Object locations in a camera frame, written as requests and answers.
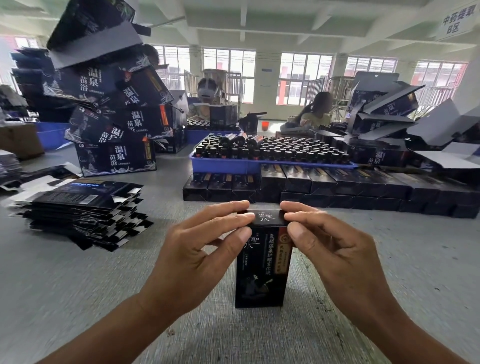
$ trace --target gray table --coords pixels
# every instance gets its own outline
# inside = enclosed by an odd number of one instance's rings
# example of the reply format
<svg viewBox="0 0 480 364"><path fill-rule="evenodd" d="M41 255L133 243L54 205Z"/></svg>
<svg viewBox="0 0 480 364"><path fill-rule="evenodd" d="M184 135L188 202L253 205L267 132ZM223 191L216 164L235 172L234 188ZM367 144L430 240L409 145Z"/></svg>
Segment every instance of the gray table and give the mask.
<svg viewBox="0 0 480 364"><path fill-rule="evenodd" d="M191 173L183 150L158 171L109 177L145 185L140 210L155 224L121 249L85 252L64 238L30 232L0 209L0 363L32 363L91 326L147 278L167 228L205 204L183 202ZM71 161L71 147L24 163ZM255 208L276 205L258 205ZM372 234L390 286L422 327L480 363L480 224L380 211L331 209ZM333 307L311 263L294 251L285 304L236 310L235 269L195 311L179 319L137 363L383 363Z"/></svg>

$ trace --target ceiling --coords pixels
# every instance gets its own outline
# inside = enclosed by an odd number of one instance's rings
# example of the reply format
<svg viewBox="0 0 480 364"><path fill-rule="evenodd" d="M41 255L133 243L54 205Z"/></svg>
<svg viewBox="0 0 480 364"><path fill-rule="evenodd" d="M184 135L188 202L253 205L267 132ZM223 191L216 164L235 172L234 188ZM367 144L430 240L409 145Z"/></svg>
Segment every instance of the ceiling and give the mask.
<svg viewBox="0 0 480 364"><path fill-rule="evenodd" d="M138 0L127 0L133 3ZM155 44L468 61L480 29L436 42L451 0L140 0ZM0 0L0 33L48 38L66 0Z"/></svg>

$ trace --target forearm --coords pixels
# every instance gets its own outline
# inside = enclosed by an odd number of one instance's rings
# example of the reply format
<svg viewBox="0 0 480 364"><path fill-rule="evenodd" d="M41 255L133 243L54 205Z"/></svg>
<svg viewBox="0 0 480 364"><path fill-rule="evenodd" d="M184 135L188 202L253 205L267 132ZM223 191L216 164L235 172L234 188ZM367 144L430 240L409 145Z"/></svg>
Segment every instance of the forearm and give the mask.
<svg viewBox="0 0 480 364"><path fill-rule="evenodd" d="M174 321L153 320L133 296L38 364L132 363Z"/></svg>
<svg viewBox="0 0 480 364"><path fill-rule="evenodd" d="M468 364L403 311L363 331L393 364Z"/></svg>

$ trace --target person's left hand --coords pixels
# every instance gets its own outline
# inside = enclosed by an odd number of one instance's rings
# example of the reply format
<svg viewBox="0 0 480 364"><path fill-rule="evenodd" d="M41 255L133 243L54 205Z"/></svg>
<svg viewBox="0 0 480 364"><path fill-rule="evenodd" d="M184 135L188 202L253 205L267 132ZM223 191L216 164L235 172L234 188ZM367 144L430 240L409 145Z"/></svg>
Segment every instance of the person's left hand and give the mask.
<svg viewBox="0 0 480 364"><path fill-rule="evenodd" d="M173 315L176 320L199 306L220 282L252 235L246 225L255 219L253 213L231 214L249 205L248 201L211 205L168 230L152 274L137 295L153 319ZM202 250L206 245L218 248L207 254Z"/></svg>

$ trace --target notice on wall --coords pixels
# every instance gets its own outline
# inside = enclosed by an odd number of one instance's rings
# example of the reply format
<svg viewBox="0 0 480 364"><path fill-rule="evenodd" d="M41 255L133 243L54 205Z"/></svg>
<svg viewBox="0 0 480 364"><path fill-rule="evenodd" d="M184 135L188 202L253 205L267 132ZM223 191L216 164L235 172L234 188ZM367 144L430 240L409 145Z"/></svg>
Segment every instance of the notice on wall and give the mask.
<svg viewBox="0 0 480 364"><path fill-rule="evenodd" d="M475 26L479 11L480 4L478 1L474 1L446 12L435 39L443 40L470 32Z"/></svg>

